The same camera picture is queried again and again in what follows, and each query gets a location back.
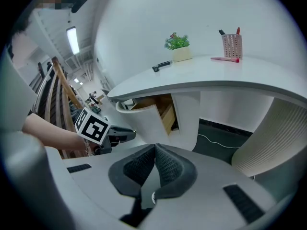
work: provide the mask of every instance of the white cable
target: white cable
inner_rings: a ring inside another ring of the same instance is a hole
[[[201,134],[198,134],[198,135],[199,135],[199,136],[203,136],[203,137],[205,137],[209,142],[218,144],[218,145],[220,145],[220,146],[222,146],[222,147],[224,147],[224,148],[233,148],[233,149],[238,149],[238,148],[240,148],[240,147],[237,147],[237,148],[234,148],[234,147],[227,147],[227,146],[224,146],[224,145],[222,145],[222,144],[220,144],[220,143],[218,143],[218,142],[210,141],[210,140],[208,139],[208,137],[206,137],[206,136],[204,136],[204,135],[201,135]]]
[[[120,140],[117,142],[117,141],[115,141],[115,142],[110,142],[110,144],[119,144],[120,143]]]

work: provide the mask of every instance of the potted plant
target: potted plant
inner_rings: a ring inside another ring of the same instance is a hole
[[[165,40],[165,48],[173,50],[173,61],[183,61],[186,59],[192,59],[192,55],[189,48],[190,42],[188,36],[177,36],[177,33],[173,33],[170,38]]]

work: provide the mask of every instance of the dark floor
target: dark floor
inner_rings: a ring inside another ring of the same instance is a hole
[[[228,147],[240,147],[248,139],[248,136],[231,133],[204,124],[200,124],[199,134]],[[218,144],[210,143],[202,136],[198,136],[193,150],[193,152],[221,159],[229,164],[231,164],[231,158],[235,151],[236,149],[224,148]],[[296,190],[298,181],[306,171],[306,158],[307,149],[304,149],[283,164],[256,175],[255,181],[262,185],[279,202]]]
[[[240,147],[248,139],[248,137],[243,135],[230,133],[202,124],[199,126],[198,133],[205,135],[211,141],[218,142],[227,147]],[[211,143],[203,136],[197,137],[197,143],[193,150],[193,152],[214,157],[229,164],[235,151],[236,149],[224,148],[218,144]]]

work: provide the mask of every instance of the white flower pot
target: white flower pot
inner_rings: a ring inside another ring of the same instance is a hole
[[[173,61],[183,61],[186,59],[192,59],[191,51],[189,47],[177,48],[173,50]]]

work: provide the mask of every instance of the pink object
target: pink object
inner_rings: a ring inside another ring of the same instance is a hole
[[[216,59],[216,60],[227,60],[227,61],[232,61],[235,63],[239,63],[240,59],[239,58],[229,58],[229,57],[211,57],[211,59]]]
[[[224,57],[243,58],[242,36],[238,34],[222,35],[224,46]]]

